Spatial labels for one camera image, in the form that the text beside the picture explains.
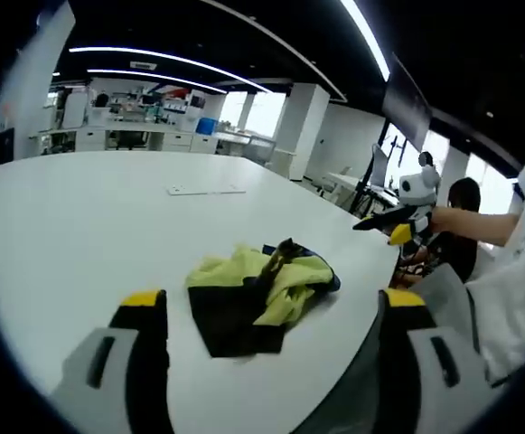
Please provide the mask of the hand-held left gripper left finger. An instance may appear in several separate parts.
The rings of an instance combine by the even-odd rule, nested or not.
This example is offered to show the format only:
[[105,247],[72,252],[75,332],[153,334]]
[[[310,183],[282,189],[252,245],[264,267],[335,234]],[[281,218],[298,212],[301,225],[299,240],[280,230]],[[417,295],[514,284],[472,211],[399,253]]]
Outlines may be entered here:
[[132,294],[65,359],[52,402],[79,433],[172,433],[167,341],[166,292]]

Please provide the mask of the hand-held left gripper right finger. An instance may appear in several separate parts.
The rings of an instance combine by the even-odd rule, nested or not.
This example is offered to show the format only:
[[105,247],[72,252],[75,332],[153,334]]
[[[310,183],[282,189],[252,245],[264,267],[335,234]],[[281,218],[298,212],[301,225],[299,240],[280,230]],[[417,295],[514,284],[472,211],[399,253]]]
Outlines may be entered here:
[[378,433],[464,433],[492,400],[483,359],[423,299],[379,292]]

